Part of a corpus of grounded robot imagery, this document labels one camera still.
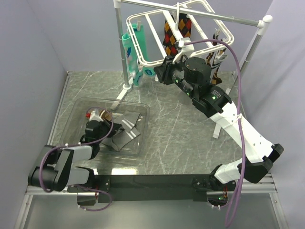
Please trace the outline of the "grey striped sock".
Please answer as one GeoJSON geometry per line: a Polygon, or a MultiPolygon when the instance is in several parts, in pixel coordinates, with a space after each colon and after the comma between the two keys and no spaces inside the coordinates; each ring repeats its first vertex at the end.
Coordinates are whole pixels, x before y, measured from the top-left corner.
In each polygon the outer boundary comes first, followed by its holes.
{"type": "Polygon", "coordinates": [[[121,124],[124,128],[122,132],[114,136],[120,139],[122,148],[140,135],[140,132],[135,127],[139,117],[139,112],[127,111],[115,119],[115,123],[121,124]]]}

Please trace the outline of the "white clip sock hanger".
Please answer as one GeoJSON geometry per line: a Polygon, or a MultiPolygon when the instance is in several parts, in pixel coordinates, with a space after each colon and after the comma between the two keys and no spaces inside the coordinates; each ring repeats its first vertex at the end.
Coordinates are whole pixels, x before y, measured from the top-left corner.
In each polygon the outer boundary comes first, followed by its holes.
{"type": "Polygon", "coordinates": [[[132,27],[132,20],[139,19],[139,18],[145,18],[147,20],[147,23],[149,25],[149,28],[152,32],[152,35],[158,45],[158,48],[161,52],[161,55],[163,57],[166,57],[167,53],[164,49],[165,45],[162,44],[162,41],[159,39],[159,36],[155,30],[155,27],[151,21],[151,16],[161,14],[165,17],[165,21],[167,22],[167,25],[165,28],[172,32],[171,36],[165,36],[165,38],[172,44],[173,47],[175,47],[178,51],[176,57],[174,58],[175,61],[178,61],[178,58],[181,57],[183,54],[187,55],[187,57],[200,57],[204,54],[209,54],[211,52],[215,52],[218,50],[222,50],[225,48],[230,48],[230,46],[234,42],[234,36],[233,34],[228,30],[228,28],[223,23],[223,19],[214,19],[214,22],[218,25],[218,31],[222,32],[225,35],[225,40],[223,40],[224,44],[220,43],[219,40],[217,40],[217,45],[213,45],[214,41],[209,41],[205,32],[202,30],[200,25],[198,24],[197,20],[195,19],[194,15],[195,13],[192,12],[192,9],[189,7],[192,4],[200,3],[204,6],[206,9],[207,14],[214,14],[214,10],[206,0],[189,0],[182,3],[177,3],[176,5],[164,5],[164,4],[157,4],[153,2],[143,1],[143,0],[135,0],[135,1],[126,1],[126,3],[129,4],[136,4],[141,6],[147,6],[151,8],[155,8],[155,10],[147,11],[139,14],[134,14],[129,16],[126,19],[126,25],[128,28],[128,31],[130,35],[132,36],[132,42],[135,47],[135,51],[138,57],[138,60],[142,66],[145,67],[155,67],[161,65],[163,60],[157,60],[153,62],[149,62],[146,60],[146,58],[143,55],[142,49],[139,44],[139,40],[136,38],[135,31],[132,27]],[[184,37],[182,34],[182,23],[179,22],[179,16],[180,14],[186,14],[187,18],[191,21],[191,27],[195,28],[201,38],[205,40],[207,43],[207,48],[201,49],[201,50],[195,50],[193,45],[186,45],[186,43],[190,42],[190,37],[184,37]]]}

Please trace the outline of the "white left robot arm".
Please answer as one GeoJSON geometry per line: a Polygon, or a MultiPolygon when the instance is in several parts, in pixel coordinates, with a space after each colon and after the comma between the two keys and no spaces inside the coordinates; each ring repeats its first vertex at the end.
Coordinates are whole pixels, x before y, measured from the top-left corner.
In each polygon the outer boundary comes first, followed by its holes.
{"type": "Polygon", "coordinates": [[[62,191],[66,186],[78,184],[85,192],[95,187],[89,169],[72,167],[79,160],[93,159],[100,150],[100,143],[123,131],[121,124],[113,121],[88,121],[78,144],[66,146],[45,145],[28,175],[28,185],[46,192],[62,191]]]}

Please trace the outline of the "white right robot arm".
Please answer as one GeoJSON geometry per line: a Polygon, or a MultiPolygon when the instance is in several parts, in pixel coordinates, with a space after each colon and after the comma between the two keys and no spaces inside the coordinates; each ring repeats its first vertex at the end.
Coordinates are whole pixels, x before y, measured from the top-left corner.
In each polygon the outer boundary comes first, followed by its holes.
{"type": "Polygon", "coordinates": [[[204,59],[192,57],[179,63],[171,56],[165,57],[154,68],[159,82],[177,85],[191,100],[197,110],[217,123],[241,147],[245,159],[218,166],[210,174],[209,185],[220,190],[226,183],[245,179],[258,183],[270,171],[283,153],[280,144],[266,140],[241,115],[229,95],[210,82],[211,67],[204,59]]]}

